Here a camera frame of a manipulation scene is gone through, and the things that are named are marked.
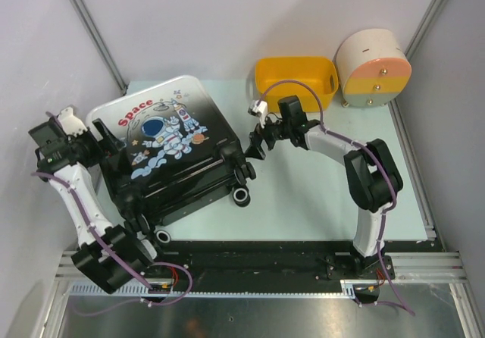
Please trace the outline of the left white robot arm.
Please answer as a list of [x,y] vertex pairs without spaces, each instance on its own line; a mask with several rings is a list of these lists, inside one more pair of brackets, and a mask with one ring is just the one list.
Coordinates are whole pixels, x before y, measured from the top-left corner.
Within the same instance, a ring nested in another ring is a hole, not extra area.
[[81,273],[108,294],[132,279],[150,289],[143,272],[161,276],[167,270],[167,258],[150,242],[106,218],[89,168],[118,154],[125,145],[101,120],[96,119],[94,126],[101,139],[75,116],[50,114],[46,122],[29,130],[38,145],[33,176],[50,184],[69,212],[78,244],[71,260]]

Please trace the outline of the space print kids suitcase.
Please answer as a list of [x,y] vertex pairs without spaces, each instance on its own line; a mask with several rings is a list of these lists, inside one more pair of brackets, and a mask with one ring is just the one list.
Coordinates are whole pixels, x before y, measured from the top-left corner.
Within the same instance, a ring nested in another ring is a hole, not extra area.
[[225,196],[239,207],[256,177],[238,136],[193,76],[183,75],[92,109],[126,143],[127,175],[104,175],[128,230],[168,243],[164,230]]

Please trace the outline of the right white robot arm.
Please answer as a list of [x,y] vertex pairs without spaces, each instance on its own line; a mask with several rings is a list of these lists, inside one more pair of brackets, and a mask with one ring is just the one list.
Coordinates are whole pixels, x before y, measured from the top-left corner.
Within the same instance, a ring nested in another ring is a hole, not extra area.
[[352,201],[358,207],[355,236],[348,255],[337,257],[358,278],[367,278],[383,264],[383,234],[386,215],[396,207],[397,194],[403,188],[401,174],[382,139],[363,144],[327,129],[321,119],[310,120],[297,96],[278,102],[280,117],[272,121],[268,104],[251,103],[248,113],[258,118],[249,135],[246,154],[264,159],[264,148],[288,139],[295,147],[322,154],[341,164]]

